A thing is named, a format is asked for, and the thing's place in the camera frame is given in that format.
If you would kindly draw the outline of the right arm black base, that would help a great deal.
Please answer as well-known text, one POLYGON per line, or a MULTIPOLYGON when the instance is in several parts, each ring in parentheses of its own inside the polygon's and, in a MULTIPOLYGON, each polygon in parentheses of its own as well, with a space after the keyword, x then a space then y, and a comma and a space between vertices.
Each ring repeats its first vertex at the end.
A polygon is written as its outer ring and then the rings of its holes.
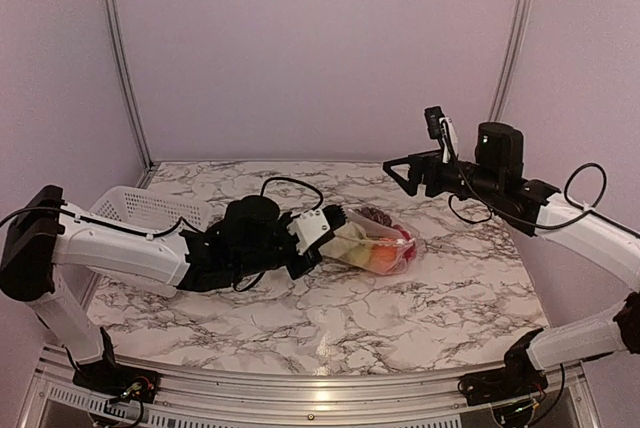
POLYGON ((468 406, 505 401, 547 389, 542 369, 536 369, 526 350, 543 331, 532 330, 519 338, 504 354, 501 368, 467 373, 460 377, 457 389, 468 406))

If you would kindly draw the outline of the clear zip top bag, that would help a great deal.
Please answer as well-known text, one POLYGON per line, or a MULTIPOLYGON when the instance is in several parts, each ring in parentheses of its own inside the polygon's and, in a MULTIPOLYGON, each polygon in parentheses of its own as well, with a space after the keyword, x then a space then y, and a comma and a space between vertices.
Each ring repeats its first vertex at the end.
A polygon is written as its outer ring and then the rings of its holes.
POLYGON ((381 276, 406 272, 425 252, 413 226, 373 206, 347 209, 345 225, 320 248, 324 258, 381 276))

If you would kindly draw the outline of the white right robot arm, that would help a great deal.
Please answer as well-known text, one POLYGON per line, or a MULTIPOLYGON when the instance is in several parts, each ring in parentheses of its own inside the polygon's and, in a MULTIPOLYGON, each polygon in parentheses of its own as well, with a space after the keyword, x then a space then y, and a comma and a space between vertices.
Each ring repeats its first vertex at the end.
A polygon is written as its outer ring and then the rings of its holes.
POLYGON ((501 367, 495 386, 515 396, 536 371, 568 361, 609 353, 639 351, 639 235, 599 213, 594 205, 570 199, 566 189, 523 177, 523 134, 503 123, 478 127, 475 159, 457 156, 452 123, 430 123, 436 150, 386 161, 383 170, 408 195, 420 188, 428 197, 448 193, 473 199, 512 228, 560 245, 623 282, 630 290, 611 308, 564 326, 528 336, 510 350, 514 358, 501 367))

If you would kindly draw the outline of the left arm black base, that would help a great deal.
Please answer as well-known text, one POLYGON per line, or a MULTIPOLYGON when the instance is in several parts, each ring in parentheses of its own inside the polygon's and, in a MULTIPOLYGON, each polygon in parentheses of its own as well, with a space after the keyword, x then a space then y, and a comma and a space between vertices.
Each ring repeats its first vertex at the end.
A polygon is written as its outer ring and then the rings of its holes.
POLYGON ((152 403, 158 389, 159 373, 118 363, 110 336, 104 328, 100 328, 100 333, 104 350, 102 358, 96 362, 76 362, 66 349, 67 358, 74 370, 73 383, 110 395, 111 404, 130 400, 152 403))

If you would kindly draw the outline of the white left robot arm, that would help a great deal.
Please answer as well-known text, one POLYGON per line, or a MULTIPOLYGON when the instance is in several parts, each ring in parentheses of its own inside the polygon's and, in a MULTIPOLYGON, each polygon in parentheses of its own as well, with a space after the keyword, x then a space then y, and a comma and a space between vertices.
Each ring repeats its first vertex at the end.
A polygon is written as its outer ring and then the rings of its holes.
POLYGON ((70 293, 58 265, 84 266, 156 282, 176 291, 239 290, 248 277, 284 267, 292 279, 322 259, 333 236, 329 212, 319 206, 293 214, 271 199, 246 196, 231 202, 207 229, 178 218, 151 231, 91 214, 44 187, 2 222, 1 291, 31 306, 72 359, 106 393, 125 386, 126 371, 109 356, 107 337, 70 293))

